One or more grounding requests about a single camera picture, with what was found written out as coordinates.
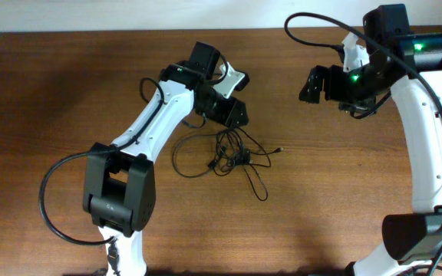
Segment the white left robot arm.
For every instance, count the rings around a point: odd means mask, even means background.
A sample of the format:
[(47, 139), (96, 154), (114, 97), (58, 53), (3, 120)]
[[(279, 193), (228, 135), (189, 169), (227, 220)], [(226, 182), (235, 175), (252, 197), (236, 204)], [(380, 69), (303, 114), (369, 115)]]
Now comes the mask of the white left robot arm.
[(105, 240), (107, 275), (144, 275), (142, 231), (156, 202), (154, 163), (191, 112), (227, 128), (245, 126), (246, 105), (232, 96), (249, 83), (209, 44), (164, 68), (139, 117), (111, 145), (95, 143), (87, 157), (83, 209)]

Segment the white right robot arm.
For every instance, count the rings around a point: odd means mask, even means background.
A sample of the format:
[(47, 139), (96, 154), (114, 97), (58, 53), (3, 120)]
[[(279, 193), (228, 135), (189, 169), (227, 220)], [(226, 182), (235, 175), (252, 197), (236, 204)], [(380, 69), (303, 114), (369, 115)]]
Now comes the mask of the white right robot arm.
[(387, 100), (399, 110), (412, 170), (412, 212), (388, 215), (383, 241), (346, 275), (431, 275), (442, 264), (442, 34), (415, 34), (404, 5), (380, 5), (336, 46), (340, 65), (314, 67), (299, 98), (338, 102), (356, 120)]

